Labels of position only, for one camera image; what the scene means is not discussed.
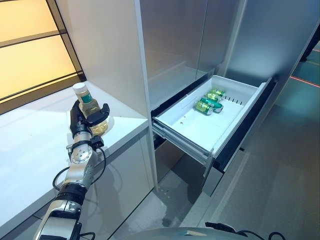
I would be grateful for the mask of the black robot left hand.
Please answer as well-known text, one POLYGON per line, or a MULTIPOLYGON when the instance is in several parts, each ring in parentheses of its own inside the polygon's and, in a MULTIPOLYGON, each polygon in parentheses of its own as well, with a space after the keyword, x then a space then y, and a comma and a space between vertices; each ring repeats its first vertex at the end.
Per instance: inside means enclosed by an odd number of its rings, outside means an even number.
POLYGON ((96 100, 93 104, 81 103, 76 100, 70 110, 70 130, 72 136, 80 132, 89 132, 92 136, 102 136, 108 129, 107 118, 110 114, 110 107, 104 103, 99 107, 96 100))

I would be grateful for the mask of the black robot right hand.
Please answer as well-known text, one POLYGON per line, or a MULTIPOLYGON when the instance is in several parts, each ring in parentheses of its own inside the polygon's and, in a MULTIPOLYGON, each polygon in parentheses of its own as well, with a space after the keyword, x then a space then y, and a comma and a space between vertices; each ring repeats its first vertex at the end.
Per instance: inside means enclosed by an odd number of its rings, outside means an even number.
POLYGON ((228 232, 228 233, 236 233, 236 230, 226 224, 223 223, 215 223, 215 222, 205 222, 205 226, 207 228, 213 228, 215 230, 219 230, 219 231, 224 231, 224 232, 228 232))

